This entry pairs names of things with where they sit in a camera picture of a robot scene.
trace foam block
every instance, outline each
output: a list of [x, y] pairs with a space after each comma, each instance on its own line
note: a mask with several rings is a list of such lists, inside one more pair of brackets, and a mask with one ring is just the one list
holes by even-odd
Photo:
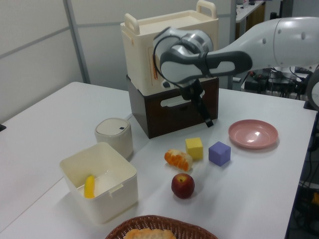
[[208, 149], [209, 161], [222, 166], [230, 160], [230, 147], [222, 142], [217, 142]]
[[203, 144], [200, 138], [187, 138], [185, 144], [186, 153], [189, 154], [193, 160], [203, 159]]

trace yellow cube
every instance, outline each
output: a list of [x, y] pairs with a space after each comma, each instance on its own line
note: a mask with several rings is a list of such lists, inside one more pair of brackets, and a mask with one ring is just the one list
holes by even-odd
[[203, 159], [203, 144], [200, 138], [187, 138], [185, 144], [186, 153], [192, 156], [193, 160]]

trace wicker basket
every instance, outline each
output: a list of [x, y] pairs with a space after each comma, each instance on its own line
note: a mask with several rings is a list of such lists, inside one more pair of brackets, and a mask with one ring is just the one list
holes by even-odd
[[130, 230], [144, 228], [171, 230], [177, 239], [218, 239], [199, 226], [154, 215], [131, 218], [113, 229], [106, 239], [123, 239]]

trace purple cube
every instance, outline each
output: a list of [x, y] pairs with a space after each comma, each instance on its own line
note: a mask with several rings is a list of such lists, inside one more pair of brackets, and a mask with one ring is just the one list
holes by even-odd
[[209, 161], [222, 166], [230, 160], [230, 147], [222, 142], [217, 142], [208, 149]]

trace yellow banana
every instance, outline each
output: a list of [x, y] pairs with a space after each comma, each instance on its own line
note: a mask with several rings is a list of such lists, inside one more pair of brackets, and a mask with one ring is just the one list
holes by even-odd
[[93, 175], [90, 175], [86, 178], [84, 184], [84, 197], [86, 198], [95, 198], [94, 188], [95, 188], [95, 178]]

